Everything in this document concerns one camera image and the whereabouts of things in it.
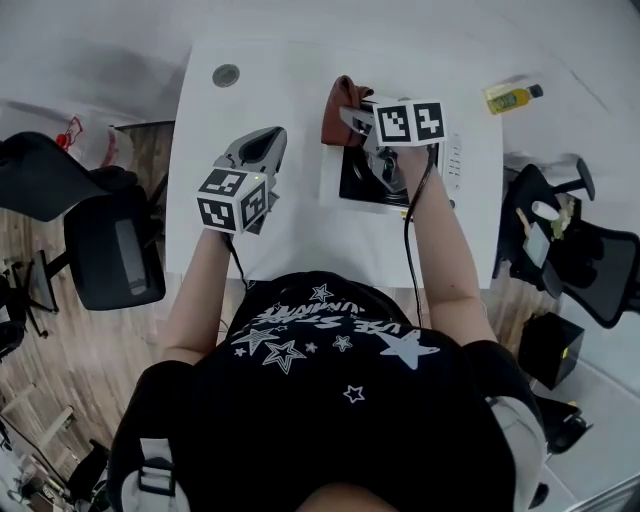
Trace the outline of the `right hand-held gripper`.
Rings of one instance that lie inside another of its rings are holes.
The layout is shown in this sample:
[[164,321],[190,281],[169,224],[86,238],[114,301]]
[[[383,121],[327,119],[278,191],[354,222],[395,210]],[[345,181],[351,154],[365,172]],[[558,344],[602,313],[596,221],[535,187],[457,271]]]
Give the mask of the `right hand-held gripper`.
[[397,163],[396,147],[421,147],[445,141],[440,102],[365,101],[363,108],[341,107],[339,115],[349,128],[346,147],[364,148],[373,176],[390,193],[400,193],[406,189]]

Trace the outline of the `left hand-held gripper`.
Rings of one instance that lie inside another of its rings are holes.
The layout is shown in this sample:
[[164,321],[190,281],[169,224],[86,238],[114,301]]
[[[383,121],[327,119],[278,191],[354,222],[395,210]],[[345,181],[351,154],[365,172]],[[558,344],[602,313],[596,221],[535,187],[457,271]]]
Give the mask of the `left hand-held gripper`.
[[259,235],[279,199],[273,188],[286,146],[287,132],[280,126],[234,141],[196,193],[203,226],[231,235]]

